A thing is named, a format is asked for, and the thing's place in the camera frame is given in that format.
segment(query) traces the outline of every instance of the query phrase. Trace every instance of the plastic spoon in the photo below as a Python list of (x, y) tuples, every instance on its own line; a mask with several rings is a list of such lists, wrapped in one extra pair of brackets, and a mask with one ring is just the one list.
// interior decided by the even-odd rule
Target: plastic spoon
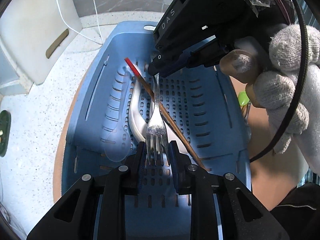
[(240, 106), (245, 106), (249, 103), (250, 99), (245, 91), (241, 91), (238, 95), (238, 101)]
[(122, 124), (122, 112), (124, 109), (124, 102), (127, 95), (129, 82), (130, 74), (128, 71), (126, 71), (121, 89), (118, 122), (116, 127), (107, 136), (106, 146), (104, 148), (106, 156), (113, 162), (120, 162), (126, 158), (131, 147), (130, 135), (124, 129)]

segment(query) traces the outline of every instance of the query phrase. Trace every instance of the black cable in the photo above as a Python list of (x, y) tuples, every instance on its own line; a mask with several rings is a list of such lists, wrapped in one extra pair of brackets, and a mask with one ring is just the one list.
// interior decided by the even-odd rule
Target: black cable
[(292, 0), (293, 5), (296, 9), (298, 20), (299, 20), (299, 26), (301, 31), (301, 64), (300, 64), (300, 70), (298, 75), (298, 81), (296, 85), (296, 89), (294, 91), (294, 95), (292, 98), (292, 101), (290, 103), (290, 106), (288, 108), (287, 113), (285, 114), (279, 129), (277, 130), (275, 136), (269, 143), (269, 145), (262, 150), (259, 154), (257, 154), (255, 157), (252, 157), (250, 159), (250, 163), (260, 159), (264, 155), (266, 155), (268, 152), (270, 152), (274, 146), (276, 146), (276, 143), (280, 140), (281, 136), (284, 134), (285, 130), (289, 126), (289, 123), (298, 107), (300, 97), (303, 91), (304, 83), (306, 81), (307, 76), (307, 69), (308, 69), (308, 33), (307, 33), (307, 26), (304, 20), (304, 16), (301, 10), (301, 7), (297, 0)]

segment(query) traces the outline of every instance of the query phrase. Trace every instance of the wooden surface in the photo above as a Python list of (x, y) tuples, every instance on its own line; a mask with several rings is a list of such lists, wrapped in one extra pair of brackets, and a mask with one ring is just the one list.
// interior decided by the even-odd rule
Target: wooden surface
[(53, 202), (56, 203), (59, 198), (61, 198), (61, 178), (62, 178), (62, 164), (63, 164), (63, 155), (64, 155), (64, 148), (66, 146), (66, 136), (67, 136), (67, 131), (68, 131), (68, 126), (71, 118), (71, 114), (73, 111), (73, 108), (75, 106), (79, 90), (83, 84), (84, 78), (87, 75), (87, 72), (84, 74), (78, 89), (73, 97), (70, 109), (68, 111), (66, 121), (64, 123), (64, 126), (62, 128), (62, 132), (60, 135), (60, 141), (58, 144), (57, 148), (57, 153), (56, 153), (56, 158), (54, 160), (54, 168), (53, 168), (53, 182), (52, 182), (52, 187), (53, 187)]
[[(244, 91), (244, 84), (233, 78), (231, 80), (237, 94), (240, 91)], [(53, 200), (55, 203), (61, 197), (61, 172), (66, 135), (79, 88), (70, 106), (57, 149), (53, 172)], [(248, 122), (252, 130), (248, 150), (250, 157), (253, 157), (263, 150), (271, 140), (266, 110), (251, 106)], [(293, 143), (290, 144), (285, 154), (274, 155), (272, 152), (269, 152), (260, 160), (251, 163), (250, 168), (253, 194), (268, 210), (278, 205), (308, 171), (306, 161)]]

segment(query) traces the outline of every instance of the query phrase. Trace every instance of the finger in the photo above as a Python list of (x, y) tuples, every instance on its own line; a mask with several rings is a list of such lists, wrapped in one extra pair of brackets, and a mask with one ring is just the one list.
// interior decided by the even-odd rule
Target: finger
[[(267, 110), (269, 116), (269, 122), (271, 122), (275, 127), (279, 127), (285, 114), (287, 113), (289, 105), (282, 106), (277, 109)], [(305, 106), (301, 103), (298, 107), (289, 123), (289, 126), (285, 130), (287, 133), (291, 134), (301, 134), (308, 128), (309, 125), (309, 112)]]
[(247, 51), (235, 49), (220, 60), (220, 70), (243, 84), (252, 84), (260, 74), (255, 58)]
[(257, 101), (256, 99), (256, 96), (254, 94), (254, 91), (253, 91), (253, 85), (249, 85), (247, 84), (245, 86), (245, 92), (248, 96), (248, 98), (250, 99), (250, 102), (251, 104), (254, 106), (254, 107), (257, 107), (257, 108), (264, 108), (262, 105), (259, 104), (259, 102)]
[(277, 109), (290, 104), (295, 86), (290, 78), (268, 71), (257, 77), (253, 91), (261, 106), (266, 109)]
[[(269, 127), (270, 127), (271, 135), (274, 136), (277, 129), (273, 124), (270, 123), (270, 120), (269, 120)], [(286, 132), (281, 136), (280, 140), (273, 147), (273, 150), (276, 154), (285, 153), (289, 144), (291, 143), (291, 136), (292, 135), (290, 133), (286, 133)]]
[[(320, 32), (307, 26), (309, 58), (308, 63), (320, 63)], [(301, 31), (299, 25), (289, 25), (279, 31), (271, 40), (269, 57), (277, 69), (287, 72), (300, 68)]]

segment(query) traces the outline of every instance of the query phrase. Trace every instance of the speckled countertop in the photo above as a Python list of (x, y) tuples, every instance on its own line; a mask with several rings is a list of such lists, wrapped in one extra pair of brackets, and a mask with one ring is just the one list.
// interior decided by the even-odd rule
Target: speckled countertop
[[(162, 13), (118, 12), (99, 15), (103, 38), (125, 20), (159, 21)], [(99, 40), (95, 16), (83, 17), (84, 35)], [(52, 175), (60, 134), (79, 83), (99, 45), (77, 36), (42, 85), (28, 95), (4, 97), (0, 110), (12, 116), (6, 156), (0, 159), (3, 204), (26, 233), (52, 207)]]

